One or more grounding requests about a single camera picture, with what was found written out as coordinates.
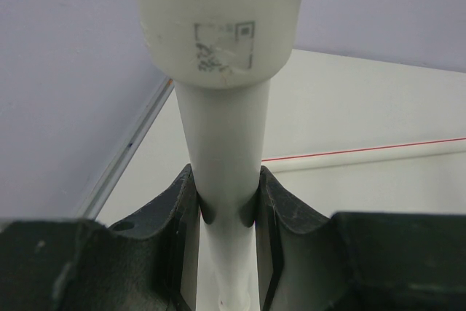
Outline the white PVC pipe frame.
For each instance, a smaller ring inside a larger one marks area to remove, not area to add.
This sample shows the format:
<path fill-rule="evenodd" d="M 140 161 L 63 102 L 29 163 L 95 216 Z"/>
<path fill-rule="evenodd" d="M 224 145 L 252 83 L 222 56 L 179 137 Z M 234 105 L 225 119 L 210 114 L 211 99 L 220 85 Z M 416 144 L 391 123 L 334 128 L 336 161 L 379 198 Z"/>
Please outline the white PVC pipe frame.
<path fill-rule="evenodd" d="M 153 63 L 175 85 L 220 310 L 249 310 L 270 79 L 301 0 L 138 0 Z"/>

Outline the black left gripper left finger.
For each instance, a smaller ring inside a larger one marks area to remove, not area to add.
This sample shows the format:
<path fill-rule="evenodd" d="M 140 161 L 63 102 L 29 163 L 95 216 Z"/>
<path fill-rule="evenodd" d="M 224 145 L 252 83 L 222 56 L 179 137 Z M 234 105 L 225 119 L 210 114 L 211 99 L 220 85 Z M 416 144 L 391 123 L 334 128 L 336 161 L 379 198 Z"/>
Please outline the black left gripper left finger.
<path fill-rule="evenodd" d="M 194 310 L 199 207 L 186 166 L 142 208 L 89 219 L 1 221 L 3 310 Z"/>

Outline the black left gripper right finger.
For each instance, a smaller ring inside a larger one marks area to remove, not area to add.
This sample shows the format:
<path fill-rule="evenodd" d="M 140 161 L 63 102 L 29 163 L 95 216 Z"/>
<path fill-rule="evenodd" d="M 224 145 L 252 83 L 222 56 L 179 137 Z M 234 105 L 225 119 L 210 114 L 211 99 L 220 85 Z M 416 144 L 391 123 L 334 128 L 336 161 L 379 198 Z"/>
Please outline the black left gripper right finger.
<path fill-rule="evenodd" d="M 465 217 L 326 217 L 261 169 L 256 251 L 262 310 L 463 310 Z"/>

